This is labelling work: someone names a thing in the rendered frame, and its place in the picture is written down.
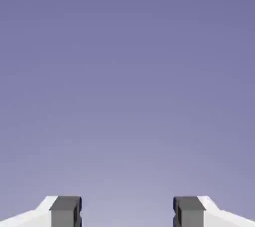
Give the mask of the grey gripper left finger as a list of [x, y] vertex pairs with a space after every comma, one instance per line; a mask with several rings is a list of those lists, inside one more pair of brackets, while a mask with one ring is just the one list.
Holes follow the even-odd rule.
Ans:
[[0, 221], [0, 227], [82, 227], [80, 196], [46, 196], [34, 210]]

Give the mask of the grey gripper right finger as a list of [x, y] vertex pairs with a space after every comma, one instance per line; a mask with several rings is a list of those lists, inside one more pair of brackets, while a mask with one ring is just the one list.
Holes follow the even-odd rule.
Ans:
[[221, 210], [209, 196], [175, 196], [173, 227], [255, 227], [255, 221]]

